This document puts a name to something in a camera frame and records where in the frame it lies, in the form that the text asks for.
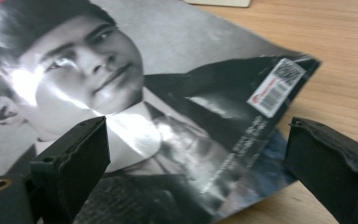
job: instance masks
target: ear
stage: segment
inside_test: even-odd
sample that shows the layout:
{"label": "ear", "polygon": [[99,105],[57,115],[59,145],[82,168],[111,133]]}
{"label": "ear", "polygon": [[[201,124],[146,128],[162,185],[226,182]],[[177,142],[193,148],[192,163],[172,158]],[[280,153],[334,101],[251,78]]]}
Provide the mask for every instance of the ear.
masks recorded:
{"label": "ear", "polygon": [[0,124],[20,125],[25,121],[16,103],[6,96],[0,96]]}

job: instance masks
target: eyebrow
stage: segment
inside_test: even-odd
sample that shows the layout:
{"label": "eyebrow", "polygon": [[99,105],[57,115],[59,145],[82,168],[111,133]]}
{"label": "eyebrow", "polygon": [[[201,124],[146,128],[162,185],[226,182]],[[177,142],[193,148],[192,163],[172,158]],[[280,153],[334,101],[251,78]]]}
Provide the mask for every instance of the eyebrow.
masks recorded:
{"label": "eyebrow", "polygon": [[[102,24],[102,25],[98,26],[97,28],[95,28],[93,31],[91,31],[89,34],[86,35],[85,40],[93,38],[95,35],[100,33],[102,30],[104,30],[106,28],[110,28],[112,26],[113,26],[112,24]],[[62,46],[59,46],[56,49],[53,49],[53,50],[47,52],[45,55],[43,55],[43,57],[39,60],[39,62],[43,63],[48,58],[51,58],[54,55],[59,54],[59,53],[61,53],[62,51],[66,50],[66,49],[70,49],[74,45],[75,45],[74,43],[69,43],[69,44],[64,44]]]}

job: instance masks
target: wooden surface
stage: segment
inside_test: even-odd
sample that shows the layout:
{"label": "wooden surface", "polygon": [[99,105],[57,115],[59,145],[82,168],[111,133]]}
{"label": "wooden surface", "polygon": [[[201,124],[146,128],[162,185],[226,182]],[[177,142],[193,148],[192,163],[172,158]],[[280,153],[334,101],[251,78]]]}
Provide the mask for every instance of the wooden surface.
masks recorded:
{"label": "wooden surface", "polygon": [[[324,63],[298,95],[293,116],[320,121],[358,141],[358,1],[253,0],[249,8],[201,7]],[[300,183],[221,223],[337,223]]]}

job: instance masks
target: forehead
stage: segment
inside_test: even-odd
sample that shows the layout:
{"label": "forehead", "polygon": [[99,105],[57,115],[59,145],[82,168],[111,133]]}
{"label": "forehead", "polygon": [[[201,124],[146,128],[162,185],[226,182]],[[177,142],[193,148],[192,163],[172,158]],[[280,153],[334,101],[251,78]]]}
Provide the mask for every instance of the forehead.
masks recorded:
{"label": "forehead", "polygon": [[72,18],[39,37],[19,58],[22,68],[35,69],[48,52],[66,44],[76,44],[97,27],[109,24],[99,18],[83,15]]}

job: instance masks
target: sticker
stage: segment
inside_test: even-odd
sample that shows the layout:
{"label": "sticker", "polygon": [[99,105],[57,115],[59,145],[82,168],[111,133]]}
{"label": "sticker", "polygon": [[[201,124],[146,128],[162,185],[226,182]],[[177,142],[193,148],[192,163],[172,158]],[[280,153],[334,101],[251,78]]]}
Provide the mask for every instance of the sticker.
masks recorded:
{"label": "sticker", "polygon": [[248,104],[272,118],[305,72],[288,59],[280,60],[249,98]]}

